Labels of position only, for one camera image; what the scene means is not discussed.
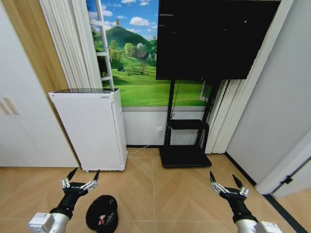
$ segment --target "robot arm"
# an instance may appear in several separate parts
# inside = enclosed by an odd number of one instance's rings
[[[94,179],[88,183],[70,182],[77,169],[75,168],[66,178],[62,179],[65,195],[58,206],[49,214],[37,213],[30,220],[28,226],[34,233],[64,233],[79,197],[86,195],[98,186],[99,170]]]
[[[233,222],[238,227],[239,233],[282,233],[279,227],[270,222],[258,222],[256,217],[247,209],[244,201],[248,196],[249,189],[244,187],[242,182],[233,175],[233,179],[239,189],[223,187],[216,182],[213,173],[210,171],[210,182],[212,189],[222,198],[229,202],[233,212]]]

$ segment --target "white door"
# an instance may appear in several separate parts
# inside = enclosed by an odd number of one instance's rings
[[[37,147],[1,96],[0,166],[46,166]]]
[[[11,100],[18,112],[14,117],[40,151],[46,166],[78,166],[1,2],[0,39],[0,93]]]
[[[289,184],[283,184],[277,191],[273,193],[276,198],[281,198],[292,193],[305,190],[311,187],[311,159],[296,172]]]

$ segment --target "wooden floor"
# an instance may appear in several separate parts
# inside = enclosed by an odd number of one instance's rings
[[[234,186],[234,173],[250,188],[246,205],[258,220],[294,232],[224,155],[208,157],[211,168],[164,169],[158,149],[129,154],[125,171],[101,172],[99,186],[78,200],[66,232],[92,232],[85,223],[86,211],[98,196],[110,194],[118,202],[118,233],[236,233],[229,205],[210,188],[209,170],[225,186]],[[60,179],[70,170],[0,168],[0,232],[29,232],[26,224],[32,216],[49,212],[63,197]],[[93,176],[79,170],[73,181],[87,182]]]
[[[311,232],[311,188],[278,198],[280,203],[307,232]]]

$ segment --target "white cable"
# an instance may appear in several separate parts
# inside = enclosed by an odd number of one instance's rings
[[[129,154],[135,154],[136,152],[140,151],[141,149],[144,149],[144,148],[150,146],[151,144],[153,144],[155,141],[157,141],[161,137],[162,133],[163,133],[163,130],[161,131],[161,133],[159,134],[159,136],[155,140],[153,140],[151,143],[149,143],[149,145],[142,147],[142,148],[138,149],[137,151],[135,151],[133,153],[129,153]]]

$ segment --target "green hill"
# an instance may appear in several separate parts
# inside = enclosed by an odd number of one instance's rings
[[[146,40],[141,35],[130,32],[120,26],[116,26],[116,27],[113,27],[112,29],[107,30],[106,37],[107,37],[108,44],[110,44],[110,41],[116,40],[120,49],[123,49],[126,43],[132,43],[133,45],[142,43],[146,46],[148,51],[150,51],[151,48],[153,47],[153,44],[151,44],[148,40]]]

